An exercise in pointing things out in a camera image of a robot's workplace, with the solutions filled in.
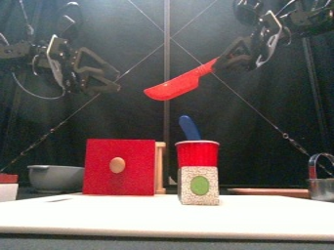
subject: wire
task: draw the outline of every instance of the wire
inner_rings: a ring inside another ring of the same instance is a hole
[[[276,17],[278,15],[280,15],[280,13],[287,9],[287,7],[288,7],[291,4],[294,4],[297,1],[299,1],[299,0],[291,0],[291,1],[284,5],[284,7],[279,10],[279,12],[275,14],[275,17]]]
[[[24,87],[24,85],[21,84],[21,82],[19,81],[19,79],[17,79],[17,77],[16,77],[16,73],[15,72],[12,72],[12,76],[13,76],[13,79],[15,79],[15,81],[16,81],[16,84],[19,85],[19,87],[23,89],[23,91],[25,92],[25,93],[28,93],[29,95],[32,95],[33,97],[36,97],[36,98],[40,98],[40,99],[44,99],[44,100],[57,100],[57,99],[60,99],[60,98],[63,98],[64,96],[65,96],[65,89],[63,89],[63,93],[61,93],[61,95],[60,96],[57,96],[57,97],[43,97],[43,96],[40,96],[40,95],[37,95],[37,94],[35,94],[33,92],[31,92],[25,87]]]

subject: red cup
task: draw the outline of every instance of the red cup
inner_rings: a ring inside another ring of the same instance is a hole
[[[183,141],[175,143],[179,168],[190,166],[216,167],[218,147],[214,141]]]

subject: cable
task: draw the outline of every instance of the cable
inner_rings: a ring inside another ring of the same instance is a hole
[[[279,10],[279,12],[275,14],[275,17],[276,17],[278,15],[280,15],[280,13],[287,9],[287,7],[288,7],[291,4],[294,4],[297,1],[299,1],[299,0],[291,0],[291,1],[284,5],[284,7]]]

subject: red wooden box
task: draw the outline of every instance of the red wooden box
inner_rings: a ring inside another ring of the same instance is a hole
[[[83,194],[154,195],[154,167],[154,140],[87,140]]]

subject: blue handle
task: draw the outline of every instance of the blue handle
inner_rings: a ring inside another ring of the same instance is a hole
[[[187,115],[183,115],[179,118],[179,124],[180,124],[183,132],[186,134],[187,140],[188,141],[200,140],[200,134],[199,134],[198,128],[195,126],[195,123],[194,123],[192,119]]]

